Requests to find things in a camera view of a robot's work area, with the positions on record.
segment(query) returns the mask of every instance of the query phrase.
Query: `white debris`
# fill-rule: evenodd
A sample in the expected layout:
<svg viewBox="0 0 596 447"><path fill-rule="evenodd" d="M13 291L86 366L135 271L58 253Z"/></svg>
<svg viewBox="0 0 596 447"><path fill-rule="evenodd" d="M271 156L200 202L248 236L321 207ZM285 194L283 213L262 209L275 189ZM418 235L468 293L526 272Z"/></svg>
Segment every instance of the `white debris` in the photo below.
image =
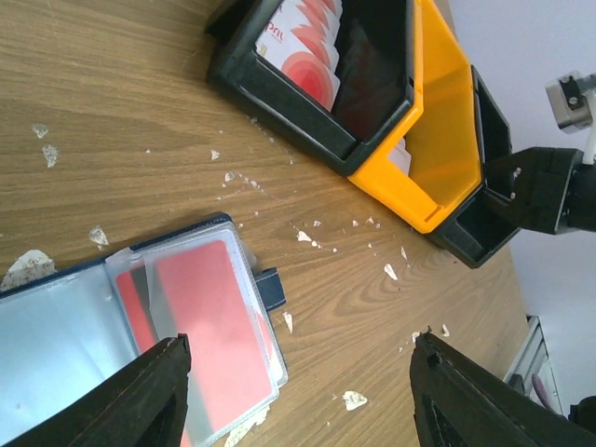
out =
<svg viewBox="0 0 596 447"><path fill-rule="evenodd" d="M103 230L99 225L94 226L91 231L89 231L89 240L97 244L97 248L100 250L103 250L105 247L110 245L108 236L103 233Z"/></svg>
<svg viewBox="0 0 596 447"><path fill-rule="evenodd" d="M44 154L44 158L47 161L47 167L53 168L58 161L58 148L56 146L52 146L51 144L46 144L41 148L41 152Z"/></svg>
<svg viewBox="0 0 596 447"><path fill-rule="evenodd" d="M225 440L223 447L235 447L244 438L254 426L259 426L267 418L269 413L269 405L263 408L260 412L251 416L250 419L240 424L238 427L230 431L230 436Z"/></svg>
<svg viewBox="0 0 596 447"><path fill-rule="evenodd" d="M37 135L37 138L39 138L40 140L44 138L49 132L45 124L33 124L31 126L31 130L35 132L35 135Z"/></svg>
<svg viewBox="0 0 596 447"><path fill-rule="evenodd" d="M301 230L298 232L298 242L312 242L312 240L304 231Z"/></svg>
<svg viewBox="0 0 596 447"><path fill-rule="evenodd" d="M391 264L385 264L383 270L385 270L385 273L387 273L391 279L393 279L394 281L398 280L398 276L395 274L395 270L393 270Z"/></svg>
<svg viewBox="0 0 596 447"><path fill-rule="evenodd" d="M361 407L369 400L356 391L346 391L342 396L344 398L345 409L351 412Z"/></svg>
<svg viewBox="0 0 596 447"><path fill-rule="evenodd" d="M0 283L0 291L14 289L52 273L56 273L54 261L40 250L29 250L10 266Z"/></svg>
<svg viewBox="0 0 596 447"><path fill-rule="evenodd" d="M286 320L286 325L288 326L288 331L290 331L290 334L292 334L294 332L294 323L293 323L293 319L291 317L291 313L284 312L281 315L283 316L283 319Z"/></svg>

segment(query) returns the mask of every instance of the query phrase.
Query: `white wall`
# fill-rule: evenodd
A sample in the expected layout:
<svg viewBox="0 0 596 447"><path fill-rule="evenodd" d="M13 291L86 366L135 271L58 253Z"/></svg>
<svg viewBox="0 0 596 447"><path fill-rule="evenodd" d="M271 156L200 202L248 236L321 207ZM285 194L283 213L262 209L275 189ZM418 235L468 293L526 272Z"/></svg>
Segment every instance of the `white wall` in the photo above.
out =
<svg viewBox="0 0 596 447"><path fill-rule="evenodd" d="M451 0L451 6L460 42L509 121L514 150L583 149L587 132L557 128L545 85L573 70L596 72L594 0ZM596 395L596 234L522 232L511 247L568 411Z"/></svg>

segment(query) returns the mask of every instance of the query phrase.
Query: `wood grain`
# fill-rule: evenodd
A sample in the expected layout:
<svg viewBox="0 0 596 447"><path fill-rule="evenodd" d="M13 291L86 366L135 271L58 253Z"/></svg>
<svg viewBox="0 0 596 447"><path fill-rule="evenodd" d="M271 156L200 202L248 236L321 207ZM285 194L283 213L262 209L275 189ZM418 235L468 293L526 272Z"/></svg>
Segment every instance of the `wood grain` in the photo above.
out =
<svg viewBox="0 0 596 447"><path fill-rule="evenodd" d="M213 42L202 30L217 4L2 2L0 268L30 249L58 268L98 256L95 225L116 251L229 212L262 264L279 267L294 318L289 335L273 314L290 382L243 445L417 445L412 332L446 324L453 346L503 375L527 331L508 250L470 271L222 100L204 82ZM35 123L49 128L43 140ZM51 169L47 143L60 151ZM348 413L348 389L369 403Z"/></svg>

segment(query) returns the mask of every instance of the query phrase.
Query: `yellow plastic bin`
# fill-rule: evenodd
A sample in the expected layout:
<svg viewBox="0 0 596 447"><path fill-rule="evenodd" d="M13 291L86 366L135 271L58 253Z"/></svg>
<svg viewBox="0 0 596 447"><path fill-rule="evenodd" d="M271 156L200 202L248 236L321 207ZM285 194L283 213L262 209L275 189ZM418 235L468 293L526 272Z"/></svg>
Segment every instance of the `yellow plastic bin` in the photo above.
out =
<svg viewBox="0 0 596 447"><path fill-rule="evenodd" d="M348 179L426 234L480 186L481 160L470 64L434 2L416 4L422 9L422 42L415 45L422 53L422 67L416 66L422 87L415 107ZM409 176L390 159L403 137L412 155Z"/></svg>

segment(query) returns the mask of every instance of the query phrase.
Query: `red card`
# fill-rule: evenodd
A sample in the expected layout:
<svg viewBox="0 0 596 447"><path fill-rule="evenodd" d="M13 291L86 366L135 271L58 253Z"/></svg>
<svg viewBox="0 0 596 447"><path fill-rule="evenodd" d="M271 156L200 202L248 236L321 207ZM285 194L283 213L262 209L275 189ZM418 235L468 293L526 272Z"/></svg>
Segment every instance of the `red card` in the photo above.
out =
<svg viewBox="0 0 596 447"><path fill-rule="evenodd" d="M130 272L118 275L115 284L120 292L134 338L143 353L158 341L145 311L148 309L144 309L142 306L141 297Z"/></svg>
<svg viewBox="0 0 596 447"><path fill-rule="evenodd" d="M156 271L176 331L188 335L191 374L218 431L273 394L258 328L222 241L160 259Z"/></svg>

